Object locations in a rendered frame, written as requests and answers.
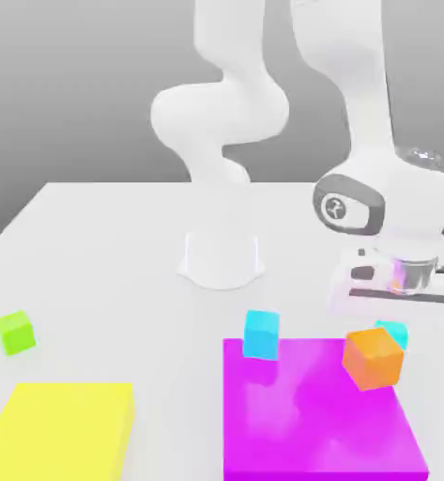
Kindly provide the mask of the small green cube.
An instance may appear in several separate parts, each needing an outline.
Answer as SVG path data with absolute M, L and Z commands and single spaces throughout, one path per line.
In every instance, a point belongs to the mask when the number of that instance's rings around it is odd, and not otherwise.
M 23 310 L 0 318 L 0 340 L 6 355 L 13 355 L 36 345 L 33 325 Z

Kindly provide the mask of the large magenta box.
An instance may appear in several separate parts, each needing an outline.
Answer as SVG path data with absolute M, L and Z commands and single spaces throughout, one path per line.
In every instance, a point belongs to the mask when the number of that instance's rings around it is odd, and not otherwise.
M 342 339 L 284 339 L 277 361 L 223 345 L 223 481 L 427 481 L 393 388 L 362 392 Z

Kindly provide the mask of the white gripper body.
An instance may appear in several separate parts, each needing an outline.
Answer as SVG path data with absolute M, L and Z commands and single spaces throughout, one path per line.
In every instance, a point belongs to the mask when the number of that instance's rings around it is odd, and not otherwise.
M 409 324 L 444 320 L 444 294 L 401 295 L 368 287 L 349 287 L 329 296 L 328 317 L 360 325 L 373 325 L 376 321 Z

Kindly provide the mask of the small orange cube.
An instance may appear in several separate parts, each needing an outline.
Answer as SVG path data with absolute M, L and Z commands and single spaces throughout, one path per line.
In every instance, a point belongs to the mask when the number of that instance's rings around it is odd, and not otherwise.
M 401 375 L 405 352 L 384 328 L 348 333 L 342 364 L 361 391 L 395 385 Z

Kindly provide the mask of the small turquoise cube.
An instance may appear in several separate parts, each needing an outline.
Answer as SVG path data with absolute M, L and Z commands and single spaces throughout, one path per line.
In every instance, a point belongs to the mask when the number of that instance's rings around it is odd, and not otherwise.
M 402 350 L 406 350 L 408 344 L 408 329 L 402 322 L 377 320 L 376 328 L 383 328 Z

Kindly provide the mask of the small blue cube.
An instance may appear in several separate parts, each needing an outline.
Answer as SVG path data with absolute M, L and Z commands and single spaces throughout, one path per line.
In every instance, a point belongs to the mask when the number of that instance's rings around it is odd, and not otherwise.
M 243 355 L 259 360 L 278 360 L 280 314 L 249 310 L 245 319 Z

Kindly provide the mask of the large yellow box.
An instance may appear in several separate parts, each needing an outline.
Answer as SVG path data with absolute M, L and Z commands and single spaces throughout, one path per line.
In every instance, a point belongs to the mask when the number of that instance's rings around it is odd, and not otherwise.
M 0 481 L 120 481 L 129 383 L 19 383 L 0 414 Z

